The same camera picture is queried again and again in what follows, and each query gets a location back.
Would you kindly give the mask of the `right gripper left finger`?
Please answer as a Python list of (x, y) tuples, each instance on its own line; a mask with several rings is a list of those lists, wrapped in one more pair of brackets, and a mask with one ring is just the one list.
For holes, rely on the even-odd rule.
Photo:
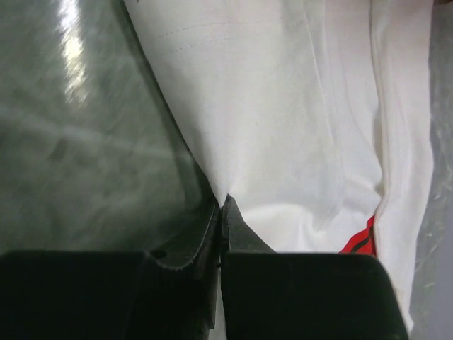
[(1, 256), (2, 339), (206, 339), (215, 323), (219, 207), (150, 251)]

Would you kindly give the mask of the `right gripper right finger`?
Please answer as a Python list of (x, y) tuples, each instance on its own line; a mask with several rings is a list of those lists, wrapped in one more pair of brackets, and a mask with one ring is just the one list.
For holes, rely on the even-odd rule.
[(222, 208), (221, 288), (228, 339), (407, 339), (378, 260), (273, 251), (228, 197)]

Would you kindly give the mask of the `white printed t-shirt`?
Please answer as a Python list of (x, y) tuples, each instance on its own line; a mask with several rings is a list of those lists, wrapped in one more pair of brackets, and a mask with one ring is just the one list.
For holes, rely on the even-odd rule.
[(412, 330), (433, 3), (125, 5), (217, 201), (275, 251), (375, 255)]

